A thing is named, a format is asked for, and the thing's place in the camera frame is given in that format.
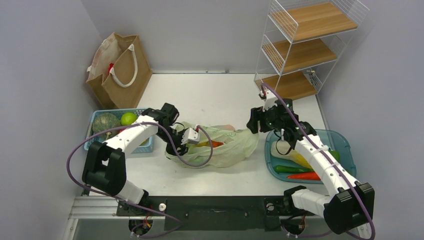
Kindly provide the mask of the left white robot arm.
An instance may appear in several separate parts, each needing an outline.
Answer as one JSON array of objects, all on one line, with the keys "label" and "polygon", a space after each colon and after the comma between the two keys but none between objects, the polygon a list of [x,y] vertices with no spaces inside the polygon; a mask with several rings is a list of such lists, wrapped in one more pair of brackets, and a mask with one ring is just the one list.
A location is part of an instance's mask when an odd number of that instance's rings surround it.
[{"label": "left white robot arm", "polygon": [[199,134],[193,128],[174,129],[172,126],[178,116],[179,111],[169,103],[165,103],[161,109],[147,108],[133,127],[104,142],[93,142],[86,156],[82,181],[129,202],[129,208],[136,215],[145,214],[149,210],[149,193],[127,179],[126,157],[154,135],[167,143],[170,154],[182,156],[187,153],[187,144],[197,143]]}]

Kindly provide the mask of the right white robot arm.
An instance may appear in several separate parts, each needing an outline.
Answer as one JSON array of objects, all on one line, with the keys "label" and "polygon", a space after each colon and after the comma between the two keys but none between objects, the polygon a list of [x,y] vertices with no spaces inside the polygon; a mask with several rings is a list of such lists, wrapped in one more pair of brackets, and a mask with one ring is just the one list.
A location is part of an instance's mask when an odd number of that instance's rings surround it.
[{"label": "right white robot arm", "polygon": [[374,188],[349,174],[332,156],[316,130],[308,122],[299,121],[292,107],[284,100],[274,100],[270,107],[254,107],[246,126],[253,134],[282,131],[283,139],[307,160],[328,192],[319,194],[303,185],[285,190],[282,206],[286,213],[312,213],[323,218],[338,235],[369,224],[369,238],[375,239]]}]

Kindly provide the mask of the green plastic grocery bag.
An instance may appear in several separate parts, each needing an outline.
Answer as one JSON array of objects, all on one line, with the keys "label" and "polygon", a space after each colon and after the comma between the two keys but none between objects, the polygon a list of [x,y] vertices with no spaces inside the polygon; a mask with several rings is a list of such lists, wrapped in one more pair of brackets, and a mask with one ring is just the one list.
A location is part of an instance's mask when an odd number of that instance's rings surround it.
[{"label": "green plastic grocery bag", "polygon": [[[213,148],[212,146],[196,147],[196,144],[187,144],[188,152],[182,155],[182,162],[177,156],[164,153],[165,157],[181,167],[227,168],[248,158],[257,148],[259,134],[252,134],[248,128],[235,129],[232,125],[202,126],[211,141],[222,142],[224,145]],[[203,131],[199,131],[200,142],[208,142]]]}]

